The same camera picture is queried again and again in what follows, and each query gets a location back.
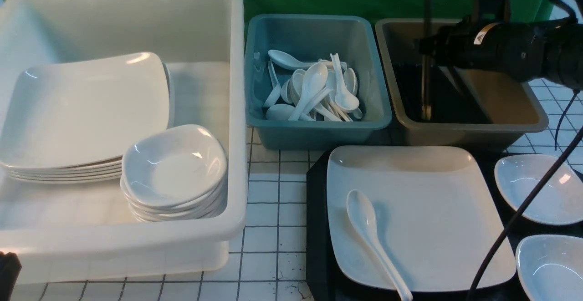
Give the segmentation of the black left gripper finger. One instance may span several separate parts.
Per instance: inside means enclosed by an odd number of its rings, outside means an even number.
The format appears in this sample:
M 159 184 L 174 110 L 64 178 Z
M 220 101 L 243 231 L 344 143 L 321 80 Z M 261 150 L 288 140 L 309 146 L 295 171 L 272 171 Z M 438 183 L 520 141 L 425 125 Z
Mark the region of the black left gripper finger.
M 0 252 L 0 300 L 9 301 L 21 271 L 21 263 L 15 253 Z

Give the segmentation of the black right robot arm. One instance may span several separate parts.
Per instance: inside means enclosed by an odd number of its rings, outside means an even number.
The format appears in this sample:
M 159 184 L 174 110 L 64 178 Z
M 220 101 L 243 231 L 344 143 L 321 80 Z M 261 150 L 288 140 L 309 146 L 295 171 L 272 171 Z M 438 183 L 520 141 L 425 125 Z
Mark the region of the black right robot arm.
M 503 73 L 517 82 L 544 78 L 582 90 L 583 26 L 569 19 L 519 23 L 466 17 L 418 38 L 415 46 L 438 65 Z

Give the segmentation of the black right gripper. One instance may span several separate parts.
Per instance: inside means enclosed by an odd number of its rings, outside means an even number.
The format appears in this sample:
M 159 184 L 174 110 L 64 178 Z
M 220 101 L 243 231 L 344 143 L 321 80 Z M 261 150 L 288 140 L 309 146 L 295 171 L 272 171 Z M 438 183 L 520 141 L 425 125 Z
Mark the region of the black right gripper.
M 415 49 L 421 56 L 435 60 L 439 65 L 478 69 L 477 63 L 470 57 L 471 44 L 478 26 L 479 21 L 465 16 L 455 25 L 442 26 L 433 34 L 431 17 L 424 17 L 423 35 L 415 40 Z

